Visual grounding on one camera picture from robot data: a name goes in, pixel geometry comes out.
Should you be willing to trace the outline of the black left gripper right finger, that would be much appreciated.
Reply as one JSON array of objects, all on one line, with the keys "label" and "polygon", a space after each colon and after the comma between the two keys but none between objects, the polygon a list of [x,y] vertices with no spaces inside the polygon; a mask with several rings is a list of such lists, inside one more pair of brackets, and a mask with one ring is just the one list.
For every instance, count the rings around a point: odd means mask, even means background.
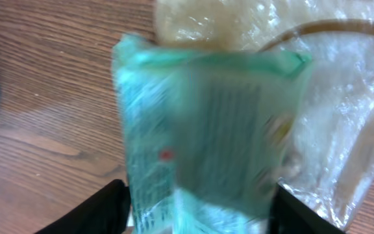
[{"label": "black left gripper right finger", "polygon": [[345,234],[344,231],[322,219],[281,186],[279,186],[271,206],[269,233]]}]

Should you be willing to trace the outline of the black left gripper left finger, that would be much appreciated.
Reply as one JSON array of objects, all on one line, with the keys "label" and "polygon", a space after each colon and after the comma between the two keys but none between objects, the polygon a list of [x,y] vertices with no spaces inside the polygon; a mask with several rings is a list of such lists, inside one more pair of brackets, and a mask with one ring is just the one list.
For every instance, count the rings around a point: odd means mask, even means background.
[{"label": "black left gripper left finger", "polygon": [[130,207],[129,187],[115,179],[36,234],[122,234]]}]

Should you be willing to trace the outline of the clear brown snack bag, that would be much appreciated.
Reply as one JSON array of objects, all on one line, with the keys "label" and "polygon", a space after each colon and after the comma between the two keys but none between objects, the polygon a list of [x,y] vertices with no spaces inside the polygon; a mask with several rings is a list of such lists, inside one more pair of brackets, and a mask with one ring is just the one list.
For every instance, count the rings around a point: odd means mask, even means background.
[{"label": "clear brown snack bag", "polygon": [[158,0],[158,42],[312,57],[281,185],[346,231],[374,178],[374,0]]}]

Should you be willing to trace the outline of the teal large tissue pack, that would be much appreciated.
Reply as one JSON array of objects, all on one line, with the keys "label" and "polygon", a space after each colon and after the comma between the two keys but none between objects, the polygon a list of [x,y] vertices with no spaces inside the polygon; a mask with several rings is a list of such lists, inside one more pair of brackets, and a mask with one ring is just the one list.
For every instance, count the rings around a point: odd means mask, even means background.
[{"label": "teal large tissue pack", "polygon": [[122,36],[112,73],[134,232],[265,232],[310,66]]}]

